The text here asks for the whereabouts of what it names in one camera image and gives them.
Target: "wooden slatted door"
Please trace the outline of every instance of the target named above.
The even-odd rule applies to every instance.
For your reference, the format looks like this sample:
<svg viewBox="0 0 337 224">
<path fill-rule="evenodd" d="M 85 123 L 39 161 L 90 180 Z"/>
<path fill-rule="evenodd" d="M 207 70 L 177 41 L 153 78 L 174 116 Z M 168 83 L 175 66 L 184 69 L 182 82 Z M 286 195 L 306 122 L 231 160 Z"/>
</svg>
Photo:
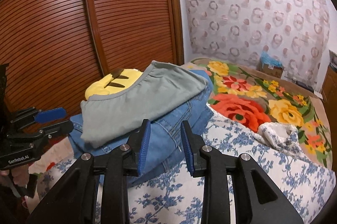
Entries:
<svg viewBox="0 0 337 224">
<path fill-rule="evenodd" d="M 80 112 L 100 78 L 83 0 L 0 0 L 0 62 L 9 63 L 7 101 Z"/>
<path fill-rule="evenodd" d="M 109 69 L 176 63 L 171 0 L 94 0 Z"/>
<path fill-rule="evenodd" d="M 86 88 L 116 67 L 177 63 L 171 0 L 0 0 L 6 104 L 80 112 Z"/>
</svg>

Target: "floral bedspread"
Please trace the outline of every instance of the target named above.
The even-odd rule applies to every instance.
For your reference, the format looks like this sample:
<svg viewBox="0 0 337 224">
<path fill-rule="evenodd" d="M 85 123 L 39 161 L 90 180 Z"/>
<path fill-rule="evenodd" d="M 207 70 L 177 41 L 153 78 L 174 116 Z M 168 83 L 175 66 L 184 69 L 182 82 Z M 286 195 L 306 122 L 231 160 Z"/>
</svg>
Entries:
<svg viewBox="0 0 337 224">
<path fill-rule="evenodd" d="M 308 91 L 259 71 L 211 59 L 184 65 L 204 69 L 214 90 L 208 103 L 222 115 L 255 133 L 265 122 L 296 126 L 301 148 L 313 161 L 332 167 L 329 125 L 324 110 L 315 110 Z"/>
<path fill-rule="evenodd" d="M 238 156 L 250 154 L 264 169 L 304 220 L 310 223 L 329 198 L 335 184 L 335 173 L 311 161 L 286 156 L 259 143 L 254 133 L 242 124 L 215 112 L 204 141 L 222 153 Z M 297 134 L 287 141 L 298 143 Z M 56 181 L 75 162 L 74 157 L 62 160 L 46 172 L 38 183 L 38 194 L 44 197 Z M 180 162 L 171 171 L 128 190 L 131 223 L 194 224 L 200 223 L 203 206 L 204 178 L 192 178 L 186 163 Z M 235 223 L 234 196 L 231 177 L 231 223 Z M 99 187 L 96 219 L 100 223 L 102 186 Z"/>
</svg>

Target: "wardrobe door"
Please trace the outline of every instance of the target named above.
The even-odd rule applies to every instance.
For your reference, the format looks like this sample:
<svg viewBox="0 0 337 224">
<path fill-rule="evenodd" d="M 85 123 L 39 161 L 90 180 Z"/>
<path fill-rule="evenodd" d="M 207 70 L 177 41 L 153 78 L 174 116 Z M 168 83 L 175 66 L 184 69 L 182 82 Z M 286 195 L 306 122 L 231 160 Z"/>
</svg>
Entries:
<svg viewBox="0 0 337 224">
<path fill-rule="evenodd" d="M 9 63 L 7 102 L 80 112 L 98 80 L 84 0 L 0 0 L 0 62 Z"/>
<path fill-rule="evenodd" d="M 94 0 L 109 69 L 176 63 L 171 0 Z"/>
</svg>

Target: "human hand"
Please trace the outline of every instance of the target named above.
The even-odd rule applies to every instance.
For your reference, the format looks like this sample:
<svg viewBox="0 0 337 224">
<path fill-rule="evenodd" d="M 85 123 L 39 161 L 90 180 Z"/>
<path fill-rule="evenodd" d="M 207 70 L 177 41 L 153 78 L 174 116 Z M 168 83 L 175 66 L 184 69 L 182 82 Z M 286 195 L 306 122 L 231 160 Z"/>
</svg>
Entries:
<svg viewBox="0 0 337 224">
<path fill-rule="evenodd" d="M 29 182 L 28 165 L 23 165 L 12 169 L 11 174 L 13 176 L 14 184 L 20 187 L 24 187 L 28 184 Z M 9 186 L 4 178 L 7 175 L 9 175 L 9 170 L 0 171 L 0 184 L 4 186 Z"/>
</svg>

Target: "folded jeans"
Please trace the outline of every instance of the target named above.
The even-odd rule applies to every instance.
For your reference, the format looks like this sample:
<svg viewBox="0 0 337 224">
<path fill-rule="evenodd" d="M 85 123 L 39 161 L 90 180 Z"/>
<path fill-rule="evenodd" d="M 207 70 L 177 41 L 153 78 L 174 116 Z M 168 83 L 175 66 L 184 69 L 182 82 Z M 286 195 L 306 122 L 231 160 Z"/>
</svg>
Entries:
<svg viewBox="0 0 337 224">
<path fill-rule="evenodd" d="M 194 134 L 201 135 L 213 116 L 213 112 L 206 106 L 213 84 L 205 71 L 193 70 L 193 72 L 207 79 L 206 87 L 190 100 L 151 122 L 151 137 L 143 174 L 140 177 L 131 177 L 128 180 L 129 186 L 156 177 L 184 158 L 180 137 L 180 124 L 183 120 L 190 123 Z M 70 133 L 69 140 L 75 158 L 79 158 L 83 153 L 91 153 L 94 156 L 109 153 L 112 149 L 126 143 L 131 134 L 130 132 L 104 146 L 93 148 L 80 138 L 83 126 L 82 115 L 72 116 L 70 120 L 74 123 L 74 130 Z"/>
</svg>

